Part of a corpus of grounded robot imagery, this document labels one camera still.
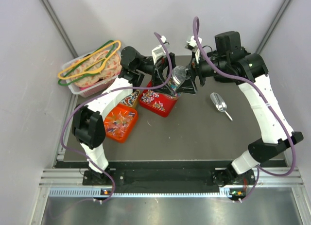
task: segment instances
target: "plastic container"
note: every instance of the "plastic container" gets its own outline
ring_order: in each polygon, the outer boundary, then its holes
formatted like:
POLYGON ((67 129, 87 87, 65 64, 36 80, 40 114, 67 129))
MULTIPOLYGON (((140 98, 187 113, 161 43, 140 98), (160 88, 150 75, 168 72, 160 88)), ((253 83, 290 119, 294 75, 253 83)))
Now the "plastic container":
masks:
MULTIPOLYGON (((67 63, 65 63, 63 66, 62 66, 62 70, 68 68, 70 65, 72 65, 72 63, 78 59, 81 59, 83 57, 85 57, 86 55, 88 54, 85 54, 83 56, 79 56, 67 63)), ((88 96, 91 96, 101 90, 105 90, 107 89, 114 81, 115 79, 117 78, 117 75, 116 76, 113 76, 109 79, 106 79, 106 80, 101 80, 97 83, 95 83, 94 85, 90 86, 90 87, 87 87, 85 89, 81 89, 80 87, 76 86, 74 83, 71 83, 70 85, 68 85, 70 91, 72 92, 72 94, 74 95, 80 95, 84 98, 88 97, 88 96)), ((71 79, 67 79, 66 80, 67 83, 70 83, 71 82, 71 79)))
POLYGON ((131 133, 137 120, 138 113, 135 109, 118 104, 104 120, 106 136, 119 143, 124 143, 131 133))
POLYGON ((140 96, 139 96, 139 104, 140 106, 162 116, 162 117, 167 117, 172 108, 174 107, 175 103, 177 102, 177 99, 169 99, 166 95, 161 94, 161 93, 157 93, 158 97, 153 97, 154 100, 151 101, 150 103, 148 102, 144 102, 142 97, 144 96, 144 93, 146 93, 148 90, 144 90, 140 96), (163 109, 160 110, 156 107, 154 107, 155 104, 163 104, 163 109))
POLYGON ((140 91, 136 90, 132 94, 126 96, 119 104, 135 109, 138 104, 139 95, 140 91))

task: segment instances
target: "silver scoop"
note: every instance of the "silver scoop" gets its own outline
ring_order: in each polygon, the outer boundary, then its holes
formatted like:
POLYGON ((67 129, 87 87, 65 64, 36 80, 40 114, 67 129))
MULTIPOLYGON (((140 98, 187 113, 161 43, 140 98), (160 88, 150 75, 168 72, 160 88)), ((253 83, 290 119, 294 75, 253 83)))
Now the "silver scoop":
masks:
POLYGON ((233 121, 231 116, 226 112, 227 104, 218 93, 215 92, 211 93, 210 99, 213 101, 218 111, 224 112, 229 117, 229 119, 233 121))

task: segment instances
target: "wire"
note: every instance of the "wire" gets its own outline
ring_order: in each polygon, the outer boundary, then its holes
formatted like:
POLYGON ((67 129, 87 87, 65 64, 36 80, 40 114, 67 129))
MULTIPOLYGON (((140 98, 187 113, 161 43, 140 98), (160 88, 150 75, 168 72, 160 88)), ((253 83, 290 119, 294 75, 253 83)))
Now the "wire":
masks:
POLYGON ((81 173, 81 168, 79 168, 79 173, 84 177, 84 174, 81 173))
MULTIPOLYGON (((96 51, 98 51, 99 49, 101 49, 101 48, 103 48, 104 46, 106 46, 107 44, 109 44, 109 43, 112 43, 113 42, 113 40, 109 40, 109 41, 107 41, 106 43, 104 43, 103 45, 101 45, 97 50, 95 50, 94 52, 96 52, 96 51)), ((112 45, 112 47, 111 47, 111 49, 109 50, 109 52, 107 53, 107 55, 105 56, 105 58, 106 57, 108 57, 110 54, 111 54, 111 52, 112 52, 112 50, 115 48, 115 45, 112 45)), ((65 75, 64 75, 64 77, 67 77, 68 75, 70 75, 75 69, 77 69, 80 65, 82 65, 85 61, 87 61, 87 59, 86 60, 83 60, 83 61, 81 61, 78 65, 76 65, 75 67, 73 67, 68 73, 66 73, 65 75)), ((96 73, 96 74, 85 74, 85 75, 83 75, 83 76, 81 76, 81 77, 79 77, 79 78, 77 78, 77 79, 75 79, 75 80, 72 80, 71 82, 69 82, 69 83, 62 83, 62 79, 59 79, 58 80, 58 84, 60 85, 60 86, 69 86, 70 84, 72 84, 72 83, 75 83, 75 82, 77 82, 77 81, 79 81, 79 80, 81 80, 81 79, 84 79, 85 77, 89 77, 89 76, 94 76, 94 75, 98 75, 98 74, 100 74, 100 73, 96 73)))
POLYGON ((57 77, 58 77, 59 79, 62 79, 62 80, 67 80, 67 79, 70 79, 70 78, 82 76, 82 75, 84 75, 84 74, 87 74, 86 71, 87 71, 88 69, 90 69, 91 67, 93 67, 93 66, 96 65, 97 63, 104 61, 103 64, 102 64, 98 69, 95 69, 95 70, 92 70, 92 71, 88 71, 88 73, 90 73, 90 74, 100 73, 100 72, 105 68, 106 62, 107 62, 107 61, 111 58, 111 56, 114 55, 120 48, 121 48, 121 42, 118 41, 118 40, 113 41, 112 43, 110 43, 110 44, 108 44, 108 45, 102 47, 101 49, 99 49, 99 50, 93 52, 92 54, 90 54, 90 55, 88 55, 88 56, 85 56, 84 58, 82 58, 82 59, 81 59, 80 61, 78 61, 77 63, 72 64, 72 65, 69 66, 68 68, 66 68, 66 69, 64 69, 63 71, 59 72, 58 75, 57 75, 57 77), (104 49, 106 49, 106 48, 108 48, 108 47, 110 47, 111 45, 114 45, 114 44, 116 44, 116 43, 118 44, 118 47, 117 47, 117 48, 112 52, 112 54, 109 55, 107 58, 104 57, 104 58, 102 58, 102 59, 100 59, 100 60, 94 62, 93 64, 91 64, 90 66, 88 66, 87 68, 85 68, 84 71, 83 71, 82 73, 77 73, 77 74, 75 74, 75 75, 71 75, 71 76, 67 76, 67 77, 63 77, 63 76, 62 76, 63 73, 65 73, 66 71, 68 71, 68 70, 70 70, 71 68, 75 67, 76 65, 80 64, 81 61, 84 61, 84 60, 86 60, 86 59, 91 58, 91 57, 94 56, 95 54, 101 52, 102 50, 104 50, 104 49))
POLYGON ((204 45, 202 48, 204 49, 205 47, 209 47, 211 52, 213 53, 213 49, 212 49, 212 47, 210 45, 204 45))
POLYGON ((246 192, 247 190, 247 180, 244 178, 243 179, 243 191, 246 192))
MULTIPOLYGON (((148 90, 148 89, 149 89, 149 90, 153 90, 153 89, 161 88, 161 87, 165 86, 165 85, 169 82, 169 80, 171 79, 171 76, 172 76, 172 71, 173 71, 172 61, 171 61, 171 58, 170 58, 170 55, 169 55, 169 52, 168 52, 167 48, 165 47, 165 45, 163 44, 163 42, 162 42, 162 40, 161 40, 161 36, 160 36, 158 33, 156 33, 156 32, 155 32, 154 34, 155 34, 156 38, 158 39, 158 41, 160 42, 160 44, 162 45, 162 47, 163 47, 163 49, 164 49, 164 51, 165 51, 166 57, 167 57, 167 59, 168 59, 168 63, 169 63, 169 75, 168 75, 166 81, 165 81, 164 83, 162 83, 161 85, 158 85, 158 86, 155 86, 155 87, 120 87, 120 88, 113 89, 113 90, 111 90, 110 92, 114 92, 114 91, 118 91, 118 90, 123 90, 123 89, 142 89, 142 90, 148 90)), ((105 96, 105 95, 107 95, 107 94, 108 94, 108 92, 105 92, 105 93, 103 93, 103 94, 101 94, 101 95, 98 95, 98 96, 95 96, 95 97, 93 97, 93 98, 91 98, 91 99, 89 99, 89 100, 87 100, 87 101, 81 103, 79 106, 77 106, 77 107, 75 108, 75 110, 69 115, 68 119, 65 121, 64 127, 63 127, 63 129, 62 129, 61 137, 60 137, 60 144, 62 145, 63 148, 65 148, 65 149, 68 150, 68 151, 72 151, 72 152, 75 152, 75 153, 77 153, 77 154, 80 154, 80 155, 86 157, 86 159, 87 159, 91 164, 93 164, 99 171, 101 171, 102 173, 104 173, 104 174, 111 180, 111 182, 112 182, 112 190, 111 190, 111 193, 109 194, 109 196, 108 196, 107 198, 105 198, 104 200, 102 200, 102 203, 103 203, 103 202, 107 202, 108 200, 110 200, 111 197, 112 197, 112 195, 113 195, 113 193, 114 193, 114 191, 115 191, 115 189, 116 189, 116 184, 115 184, 113 178, 112 178, 107 172, 105 172, 104 169, 101 169, 96 163, 94 163, 94 162, 92 161, 92 159, 91 159, 90 157, 88 157, 86 154, 84 154, 84 153, 81 152, 81 151, 77 151, 77 150, 75 150, 75 149, 72 149, 72 148, 70 148, 70 147, 67 147, 67 146, 64 144, 64 136, 65 136, 65 133, 66 133, 66 129, 67 129, 69 123, 70 123, 70 120, 72 119, 72 117, 74 116, 74 114, 75 114, 81 107, 83 107, 84 105, 88 104, 89 102, 91 102, 91 101, 93 101, 93 100, 96 100, 96 99, 98 99, 98 98, 100 98, 100 97, 102 97, 102 96, 105 96)), ((91 200, 91 199, 89 199, 89 198, 83 199, 83 200, 81 200, 81 201, 79 201, 79 202, 73 204, 73 205, 72 205, 71 207, 69 207, 68 209, 66 209, 65 212, 68 211, 68 210, 69 210, 70 208, 72 208, 73 206, 75 206, 76 204, 78 204, 78 203, 80 203, 80 202, 82 202, 82 201, 87 201, 87 200, 91 200)))
POLYGON ((243 199, 238 200, 238 201, 234 201, 234 202, 241 202, 241 203, 242 203, 242 202, 244 202, 247 198, 250 197, 250 195, 253 193, 253 191, 254 191, 254 189, 255 189, 257 183, 258 183, 258 180, 259 180, 259 172, 260 172, 260 170, 259 170, 259 167, 257 166, 257 178, 256 178, 256 180, 255 180, 255 182, 254 182, 254 185, 252 186, 251 190, 246 194, 246 196, 245 196, 243 199))
MULTIPOLYGON (((246 78, 242 78, 239 76, 235 76, 235 75, 231 75, 231 74, 227 74, 222 72, 220 69, 218 69, 213 63, 212 61, 209 59, 209 57, 207 56, 206 52, 204 51, 198 35, 199 35, 199 28, 200 28, 200 20, 198 17, 195 17, 193 19, 193 25, 192 25, 192 29, 193 29, 193 35, 194 35, 194 39, 198 45, 198 48, 200 49, 201 55, 203 56, 203 58, 206 60, 206 62, 212 67, 213 70, 215 70, 215 72, 217 72, 219 75, 226 77, 226 78, 230 78, 230 79, 234 79, 234 80, 239 80, 245 83, 248 83, 249 85, 251 85, 259 94, 259 96, 261 96, 262 100, 265 102, 265 104, 269 104, 268 100, 266 99, 266 97, 264 96, 264 94, 261 92, 261 90, 251 81, 249 81, 246 78)), ((292 150, 292 154, 293 154, 293 161, 292 161, 292 165, 291 168, 288 170, 287 173, 284 174, 275 174, 275 173, 271 173, 268 172, 267 170, 263 169, 262 167, 259 166, 259 169, 261 169, 263 172, 273 175, 273 176, 288 176, 289 174, 291 174, 294 171, 294 168, 296 166, 296 150, 294 147, 294 143, 293 140, 290 136, 290 134, 288 133, 285 125, 283 124, 282 120, 280 119, 280 117, 277 115, 277 113, 273 110, 273 108, 271 106, 268 106, 268 109, 272 112, 272 114, 274 115, 274 117, 276 118, 276 120, 279 122, 280 126, 282 127, 282 129, 284 130, 284 133, 287 137, 287 140, 291 146, 291 150, 292 150)))

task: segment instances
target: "white wall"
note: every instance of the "white wall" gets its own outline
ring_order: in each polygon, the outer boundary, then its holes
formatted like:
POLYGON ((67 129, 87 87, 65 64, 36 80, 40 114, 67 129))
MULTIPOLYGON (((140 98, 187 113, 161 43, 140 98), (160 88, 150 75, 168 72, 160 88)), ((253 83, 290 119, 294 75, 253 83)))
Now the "white wall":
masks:
POLYGON ((0 14, 0 224, 19 225, 56 152, 70 95, 56 74, 72 57, 39 0, 0 0, 0 14))
POLYGON ((297 165, 311 198, 311 0, 293 0, 262 52, 272 88, 290 125, 305 139, 297 165))
POLYGON ((239 31, 242 44, 254 52, 283 0, 50 0, 78 54, 109 39, 120 39, 144 55, 158 45, 153 33, 165 35, 176 55, 192 35, 192 20, 201 20, 200 37, 239 31))

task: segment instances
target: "aluminum frame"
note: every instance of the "aluminum frame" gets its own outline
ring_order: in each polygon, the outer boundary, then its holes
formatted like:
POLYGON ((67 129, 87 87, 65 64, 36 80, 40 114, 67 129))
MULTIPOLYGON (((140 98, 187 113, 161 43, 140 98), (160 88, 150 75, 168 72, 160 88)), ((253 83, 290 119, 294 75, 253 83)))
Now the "aluminum frame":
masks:
POLYGON ((73 56, 73 58, 77 58, 78 57, 78 53, 75 50, 75 48, 73 47, 63 25, 61 24, 61 22, 59 21, 55 11, 53 10, 49 0, 40 0, 42 5, 44 6, 44 8, 46 9, 48 15, 50 16, 53 24, 55 25, 56 29, 58 30, 59 34, 61 35, 64 43, 66 44, 68 50, 70 51, 71 55, 73 56))
POLYGON ((255 53, 260 54, 262 52, 262 50, 264 49, 264 47, 266 46, 266 44, 268 43, 272 33, 274 32, 274 30, 276 29, 278 23, 280 22, 281 18, 283 17, 285 11, 287 10, 287 8, 289 7, 289 5, 291 4, 292 0, 284 0, 281 7, 279 8, 279 10, 277 11, 274 19, 272 20, 267 32, 265 33, 265 35, 263 36, 259 46, 257 47, 255 53))
MULTIPOLYGON (((273 173, 281 174, 289 170, 289 167, 283 168, 265 168, 273 173)), ((31 222, 29 224, 39 225, 42 222, 43 213, 47 206, 47 199, 50 191, 59 189, 62 190, 59 194, 62 196, 71 197, 72 192, 78 191, 97 191, 98 189, 109 190, 111 186, 83 186, 82 174, 87 169, 45 169, 43 171, 37 196, 37 203, 33 212, 31 222)), ((257 174, 257 168, 253 169, 254 174, 257 174)), ((226 189, 237 188, 240 186, 227 185, 221 193, 168 193, 168 194, 151 194, 151 193, 117 193, 114 197, 224 197, 226 189)), ((260 172, 259 181, 256 188, 291 188, 297 204, 298 212, 301 216, 304 225, 311 224, 311 203, 309 201, 306 189, 303 184, 298 168, 295 168, 293 173, 287 177, 276 177, 260 172)), ((90 195, 81 193, 79 197, 89 197, 90 195)))
MULTIPOLYGON (((77 101, 78 101, 78 95, 73 95, 72 94, 71 97, 70 97, 68 108, 67 108, 67 113, 65 114, 63 126, 65 125, 65 122, 69 118, 70 114, 75 109, 75 107, 77 105, 77 101)), ((71 125, 72 125, 72 119, 70 120, 70 122, 68 124, 68 127, 71 127, 71 125)), ((65 135, 64 135, 64 143, 66 143, 66 144, 68 142, 69 134, 70 134, 70 128, 67 128, 66 132, 65 132, 65 135)), ((58 147, 57 147, 57 153, 55 155, 55 159, 54 159, 54 162, 53 162, 53 166, 56 165, 57 161, 63 161, 64 160, 65 152, 66 152, 66 150, 62 147, 62 145, 59 142, 58 143, 58 147)))

